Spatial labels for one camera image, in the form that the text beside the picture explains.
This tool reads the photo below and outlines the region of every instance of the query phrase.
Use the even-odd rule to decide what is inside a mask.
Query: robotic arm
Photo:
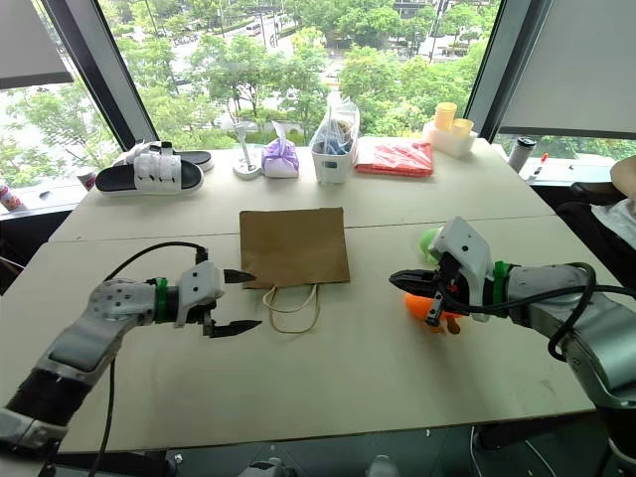
[[[482,322],[493,314],[510,316],[557,340],[562,355],[551,353],[567,361],[596,406],[614,453],[636,464],[636,313],[599,291],[633,292],[595,286],[571,320],[589,286],[581,269],[588,265],[493,263],[489,245],[461,218],[449,221],[428,251],[439,260],[437,270],[403,270],[390,278],[399,289],[433,299],[426,323],[438,326],[442,311],[472,313]]]
[[[187,270],[177,286],[168,286],[165,278],[104,281],[90,295],[81,317],[56,338],[0,408],[0,451],[39,460],[54,453],[71,417],[135,326],[173,322],[180,328],[198,323],[204,335],[219,338],[259,325],[244,320],[217,326],[210,317],[224,294],[224,283],[252,280],[249,273],[221,271],[204,259]]]

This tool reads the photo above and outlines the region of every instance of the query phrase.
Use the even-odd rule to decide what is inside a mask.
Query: slipper
[[[180,156],[181,160],[195,164],[206,172],[215,167],[212,155],[208,151],[175,151],[168,141],[137,142],[129,151],[122,152],[113,166],[132,164],[132,160],[143,152],[154,152],[162,155]]]
[[[179,156],[148,152],[133,161],[99,172],[95,180],[99,191],[112,196],[175,195],[197,191],[203,185],[199,166],[182,161]]]

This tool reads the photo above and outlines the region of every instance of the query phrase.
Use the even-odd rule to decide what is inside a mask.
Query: red plastic bag
[[[428,177],[433,173],[430,143],[400,141],[379,144],[374,146],[373,154],[358,158],[356,170],[367,174]]]

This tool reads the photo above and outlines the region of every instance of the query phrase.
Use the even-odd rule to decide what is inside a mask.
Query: white box
[[[334,156],[331,154],[321,154],[311,150],[316,169],[316,179],[321,184],[342,184],[347,182],[354,162],[358,157],[358,138],[354,139],[351,150],[347,154]]]
[[[433,122],[424,125],[421,131],[424,141],[430,142],[433,148],[445,152],[449,156],[461,157],[470,152],[473,142],[477,138],[477,133],[470,131],[466,137],[457,138],[450,131],[438,129]]]

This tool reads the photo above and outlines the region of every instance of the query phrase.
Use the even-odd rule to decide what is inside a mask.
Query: white table
[[[385,138],[363,138],[361,148]],[[299,148],[300,177],[235,176],[239,150],[213,151],[215,168],[202,190],[184,196],[106,197],[91,191],[52,235],[51,241],[167,238],[236,234],[240,211],[343,207],[346,227],[369,227],[552,215],[546,205],[485,141],[455,159],[434,152],[428,179],[354,173],[344,185],[316,182],[308,148]]]
[[[587,261],[599,283],[616,283],[557,217],[472,221],[494,259],[527,265]],[[198,326],[133,330],[117,359],[110,450],[228,444],[269,439],[521,419],[592,408],[566,364],[539,334],[492,318],[460,320],[458,336],[433,335],[407,315],[392,272],[419,267],[423,230],[409,225],[346,230],[351,283],[324,285],[313,332],[274,332],[262,291],[228,287],[214,317],[260,319],[243,335],[210,340]],[[182,237],[237,267],[239,236]],[[82,312],[116,265],[160,239],[45,244],[2,298],[0,400],[6,401],[55,336]],[[190,250],[157,250],[122,276],[178,278]],[[307,290],[285,290],[281,306]],[[301,326],[311,309],[278,317]],[[72,420],[63,451],[95,451],[107,380]]]

